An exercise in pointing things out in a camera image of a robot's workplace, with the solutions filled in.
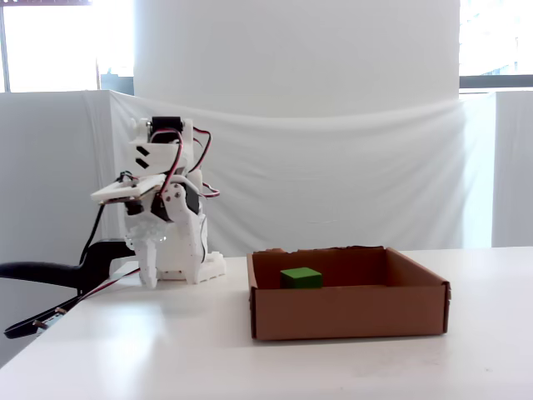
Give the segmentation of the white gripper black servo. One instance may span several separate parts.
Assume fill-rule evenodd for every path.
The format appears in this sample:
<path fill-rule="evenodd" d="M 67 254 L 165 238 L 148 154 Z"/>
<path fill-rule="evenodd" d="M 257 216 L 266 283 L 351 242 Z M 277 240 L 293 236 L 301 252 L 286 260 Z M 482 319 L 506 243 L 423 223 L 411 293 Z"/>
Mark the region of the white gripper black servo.
<path fill-rule="evenodd" d="M 202 232 L 206 215 L 201 190 L 187 176 L 175 173 L 134 179 L 126 195 L 126 244 L 137 258 L 140 279 L 146 288 L 157 285 L 157 245 L 160 243 L 160 279 L 199 283 L 198 274 L 207 253 Z"/>

